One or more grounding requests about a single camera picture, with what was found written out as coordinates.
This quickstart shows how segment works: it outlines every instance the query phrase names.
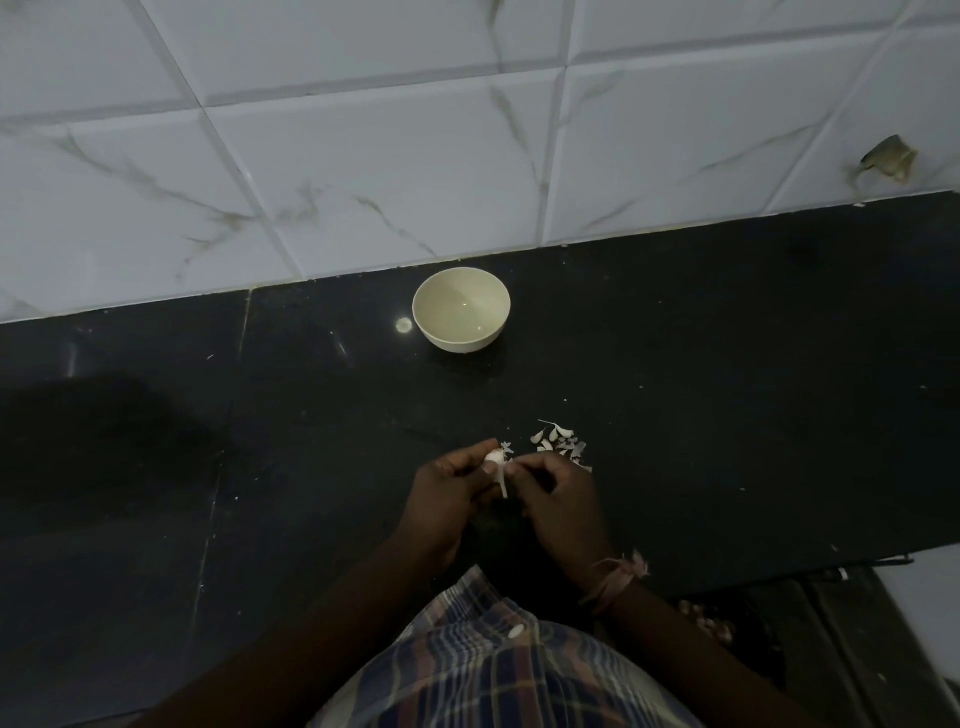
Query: garlic skin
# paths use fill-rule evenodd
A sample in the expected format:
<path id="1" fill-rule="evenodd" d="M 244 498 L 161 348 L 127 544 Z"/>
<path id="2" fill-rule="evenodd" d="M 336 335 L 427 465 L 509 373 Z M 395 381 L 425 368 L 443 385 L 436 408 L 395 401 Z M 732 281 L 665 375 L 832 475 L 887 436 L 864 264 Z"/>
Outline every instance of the garlic skin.
<path id="1" fill-rule="evenodd" d="M 507 481 L 503 478 L 503 464 L 506 460 L 506 456 L 503 452 L 503 448 L 498 448 L 491 452 L 487 457 L 484 458 L 484 462 L 496 463 L 496 483 L 500 486 L 500 493 L 503 496 L 504 500 L 507 499 Z"/>

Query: forearm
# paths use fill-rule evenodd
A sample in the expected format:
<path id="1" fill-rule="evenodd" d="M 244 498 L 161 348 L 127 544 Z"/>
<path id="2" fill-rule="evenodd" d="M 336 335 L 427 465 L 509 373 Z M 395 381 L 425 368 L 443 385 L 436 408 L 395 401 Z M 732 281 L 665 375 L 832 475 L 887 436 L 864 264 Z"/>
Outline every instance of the forearm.
<path id="1" fill-rule="evenodd" d="M 429 575 L 416 545 L 395 535 L 298 626 L 265 635 L 136 725 L 302 725 L 402 628 Z"/>
<path id="2" fill-rule="evenodd" d="M 822 726 L 637 582 L 605 623 L 628 656 L 711 728 Z"/>

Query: white bowl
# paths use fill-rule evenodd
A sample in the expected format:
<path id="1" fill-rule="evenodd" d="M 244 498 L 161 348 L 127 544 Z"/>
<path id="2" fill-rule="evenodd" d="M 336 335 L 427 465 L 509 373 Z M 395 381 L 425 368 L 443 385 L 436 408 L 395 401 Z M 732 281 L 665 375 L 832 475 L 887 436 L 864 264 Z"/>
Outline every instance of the white bowl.
<path id="1" fill-rule="evenodd" d="M 510 316 L 510 291 L 479 268 L 448 268 L 425 280 L 414 296 L 414 321 L 445 352 L 479 352 Z"/>

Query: finger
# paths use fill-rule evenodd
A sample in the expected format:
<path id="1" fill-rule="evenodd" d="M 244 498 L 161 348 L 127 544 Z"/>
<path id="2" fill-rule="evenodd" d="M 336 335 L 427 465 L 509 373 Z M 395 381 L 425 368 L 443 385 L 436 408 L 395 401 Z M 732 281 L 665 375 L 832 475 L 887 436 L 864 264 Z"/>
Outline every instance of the finger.
<path id="1" fill-rule="evenodd" d="M 470 508 L 472 509 L 473 515 L 476 515 L 484 508 L 487 508 L 495 500 L 502 500 L 503 494 L 500 492 L 500 486 L 496 483 L 492 483 L 491 486 L 481 493 L 479 496 L 475 497 L 470 502 Z"/>
<path id="2" fill-rule="evenodd" d="M 479 496 L 491 487 L 493 481 L 496 479 L 496 469 L 496 463 L 487 462 L 472 473 L 464 475 L 464 482 L 467 483 L 471 498 Z"/>
<path id="3" fill-rule="evenodd" d="M 483 463 L 483 459 L 499 447 L 500 443 L 491 438 L 490 440 L 484 440 L 482 443 L 471 445 L 469 448 L 448 452 L 433 462 L 447 475 L 453 476 L 467 468 L 478 468 Z"/>
<path id="4" fill-rule="evenodd" d="M 580 468 L 580 466 L 570 462 L 568 458 L 558 455 L 556 452 L 533 452 L 529 455 L 520 455 L 514 458 L 514 462 L 532 471 L 547 471 L 553 475 L 558 483 L 560 482 L 560 475 L 564 473 L 575 473 L 576 471 L 574 469 Z"/>
<path id="5" fill-rule="evenodd" d="M 537 511 L 549 502 L 550 496 L 540 487 L 537 479 L 526 468 L 518 465 L 516 460 L 507 463 L 506 474 L 516 486 L 516 494 L 531 515 L 536 515 Z"/>

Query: debris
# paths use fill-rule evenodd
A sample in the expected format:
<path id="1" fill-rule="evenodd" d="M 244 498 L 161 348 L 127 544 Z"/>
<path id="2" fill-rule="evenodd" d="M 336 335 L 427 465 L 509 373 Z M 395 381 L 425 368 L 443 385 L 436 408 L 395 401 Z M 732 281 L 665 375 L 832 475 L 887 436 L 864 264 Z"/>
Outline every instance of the debris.
<path id="1" fill-rule="evenodd" d="M 876 169 L 881 175 L 906 184 L 910 181 L 910 169 L 919 153 L 906 144 L 899 134 L 888 136 L 860 160 L 857 174 Z"/>
<path id="2" fill-rule="evenodd" d="M 491 452 L 487 457 L 484 458 L 484 461 L 490 461 L 496 463 L 496 482 L 500 486 L 500 493 L 503 495 L 504 500 L 507 499 L 507 482 L 503 479 L 503 448 L 499 448 Z"/>

